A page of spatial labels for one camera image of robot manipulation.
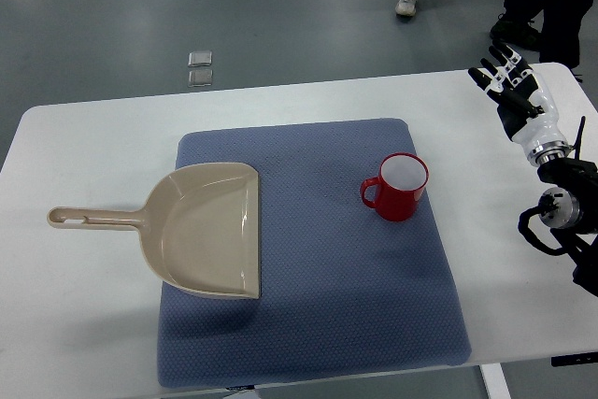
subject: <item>mug handle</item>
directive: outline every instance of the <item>mug handle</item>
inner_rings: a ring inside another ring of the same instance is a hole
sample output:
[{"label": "mug handle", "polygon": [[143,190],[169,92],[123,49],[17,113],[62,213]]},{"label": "mug handle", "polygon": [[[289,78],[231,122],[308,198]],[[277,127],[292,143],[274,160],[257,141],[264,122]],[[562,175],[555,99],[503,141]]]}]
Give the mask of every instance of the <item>mug handle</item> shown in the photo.
[{"label": "mug handle", "polygon": [[379,183],[380,183],[380,180],[378,179],[378,177],[376,177],[376,178],[368,178],[364,182],[362,182],[362,187],[359,190],[360,193],[362,194],[362,201],[363,201],[363,203],[366,206],[371,207],[373,209],[376,208],[376,203],[374,203],[373,201],[370,201],[367,198],[365,198],[365,191],[367,190],[368,187],[376,186]]}]

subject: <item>blue mat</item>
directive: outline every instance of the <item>blue mat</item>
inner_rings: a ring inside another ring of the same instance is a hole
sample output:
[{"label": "blue mat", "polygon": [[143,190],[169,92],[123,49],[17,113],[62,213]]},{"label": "blue mat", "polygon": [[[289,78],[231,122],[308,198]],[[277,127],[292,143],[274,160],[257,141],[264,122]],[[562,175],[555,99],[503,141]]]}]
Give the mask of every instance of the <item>blue mat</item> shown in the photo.
[{"label": "blue mat", "polygon": [[396,119],[185,135],[177,167],[243,162],[260,174],[262,297],[203,299],[164,284],[160,383],[231,387],[466,362],[427,193],[400,223],[359,195],[396,151],[415,152]]}]

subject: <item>beige dustpan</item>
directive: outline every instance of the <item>beige dustpan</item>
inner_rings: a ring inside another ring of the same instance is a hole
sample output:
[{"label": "beige dustpan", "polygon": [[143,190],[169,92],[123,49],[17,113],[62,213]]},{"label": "beige dustpan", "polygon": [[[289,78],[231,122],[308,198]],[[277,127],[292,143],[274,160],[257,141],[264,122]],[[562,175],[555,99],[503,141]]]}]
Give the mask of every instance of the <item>beige dustpan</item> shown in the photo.
[{"label": "beige dustpan", "polygon": [[55,228],[136,229],[149,267],[184,292],[260,297],[258,173],[241,163],[189,165],[136,211],[56,207]]}]

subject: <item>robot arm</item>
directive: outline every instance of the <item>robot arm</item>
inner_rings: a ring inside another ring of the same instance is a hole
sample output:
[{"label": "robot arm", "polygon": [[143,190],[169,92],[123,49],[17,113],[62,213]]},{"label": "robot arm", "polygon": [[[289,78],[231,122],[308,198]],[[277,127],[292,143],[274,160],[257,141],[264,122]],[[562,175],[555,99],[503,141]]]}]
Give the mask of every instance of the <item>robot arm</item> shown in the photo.
[{"label": "robot arm", "polygon": [[[558,110],[544,80],[511,48],[494,41],[494,66],[482,59],[488,74],[469,69],[470,77],[494,102],[506,135],[521,145],[541,181],[554,184],[536,207],[520,215],[519,231],[535,248],[552,256],[568,254],[576,263],[573,281],[598,296],[598,237],[592,244],[579,235],[598,233],[598,170],[580,161],[582,118],[576,144],[570,146],[557,126]],[[575,150],[574,158],[567,158]],[[552,249],[529,228],[538,215],[561,245]]]}]

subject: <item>dustpan handle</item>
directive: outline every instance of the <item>dustpan handle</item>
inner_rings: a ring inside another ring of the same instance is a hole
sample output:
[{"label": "dustpan handle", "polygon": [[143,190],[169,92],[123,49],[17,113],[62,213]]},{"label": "dustpan handle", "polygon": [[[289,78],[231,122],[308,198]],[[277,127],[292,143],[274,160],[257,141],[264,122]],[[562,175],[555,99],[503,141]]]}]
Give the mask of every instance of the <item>dustpan handle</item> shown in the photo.
[{"label": "dustpan handle", "polygon": [[103,210],[56,207],[48,213],[48,223],[62,229],[131,230],[145,226],[142,210]]}]

